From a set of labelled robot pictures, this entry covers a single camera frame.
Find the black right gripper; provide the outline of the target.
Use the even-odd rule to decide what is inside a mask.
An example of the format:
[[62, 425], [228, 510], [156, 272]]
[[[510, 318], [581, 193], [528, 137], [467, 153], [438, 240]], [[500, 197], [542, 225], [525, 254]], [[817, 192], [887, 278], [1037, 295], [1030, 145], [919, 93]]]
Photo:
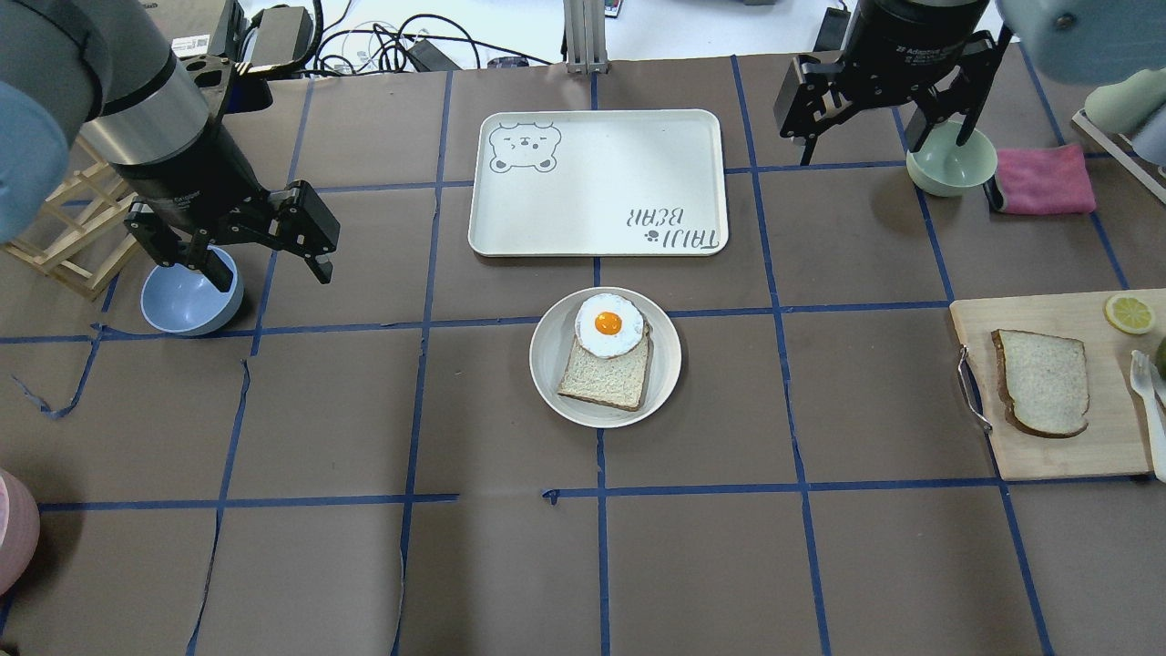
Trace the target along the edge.
[[1009, 29], [979, 30], [962, 43], [929, 49], [866, 34], [830, 62], [796, 55], [774, 101], [780, 136], [803, 137], [800, 165], [812, 165], [826, 131], [866, 110], [913, 103], [907, 151], [920, 151], [933, 129], [956, 115], [963, 118], [958, 137], [969, 137], [1012, 37]]

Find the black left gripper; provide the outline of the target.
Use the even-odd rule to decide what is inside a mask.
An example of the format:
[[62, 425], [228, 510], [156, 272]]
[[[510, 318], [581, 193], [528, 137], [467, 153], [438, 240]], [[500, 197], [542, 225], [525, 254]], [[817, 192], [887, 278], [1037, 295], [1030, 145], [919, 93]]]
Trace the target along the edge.
[[[312, 184], [295, 181], [266, 198], [250, 198], [217, 219], [163, 219], [143, 200], [129, 204], [125, 217], [129, 237], [157, 264], [187, 264], [187, 252], [196, 241], [218, 246], [255, 242], [271, 251], [288, 251], [305, 259], [321, 285], [332, 282], [332, 254], [337, 251], [340, 224]], [[232, 290], [236, 274], [215, 246], [197, 253], [197, 271], [218, 292]]]

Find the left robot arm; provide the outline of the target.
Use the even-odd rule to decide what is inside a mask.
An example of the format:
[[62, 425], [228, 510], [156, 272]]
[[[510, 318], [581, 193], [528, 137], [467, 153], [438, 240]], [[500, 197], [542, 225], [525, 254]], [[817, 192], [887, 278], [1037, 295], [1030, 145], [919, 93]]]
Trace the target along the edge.
[[234, 75], [201, 87], [138, 1], [3, 2], [3, 241], [66, 175], [76, 137], [135, 193], [129, 235], [159, 266], [233, 283], [215, 245], [255, 242], [332, 278], [339, 223], [316, 190], [266, 190], [222, 113]]

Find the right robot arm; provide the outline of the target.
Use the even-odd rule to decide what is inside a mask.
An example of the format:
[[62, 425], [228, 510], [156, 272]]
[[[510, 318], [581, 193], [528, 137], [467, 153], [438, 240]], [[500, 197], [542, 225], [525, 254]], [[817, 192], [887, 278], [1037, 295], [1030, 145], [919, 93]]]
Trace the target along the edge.
[[986, 106], [1009, 42], [1019, 37], [1044, 75], [1107, 86], [1163, 68], [1161, 1], [998, 1], [1002, 28], [979, 29], [984, 1], [858, 1], [840, 56], [799, 55], [773, 113], [780, 134], [812, 162], [817, 139], [866, 110], [915, 104], [907, 144], [920, 151], [937, 125], [962, 117], [965, 144]]

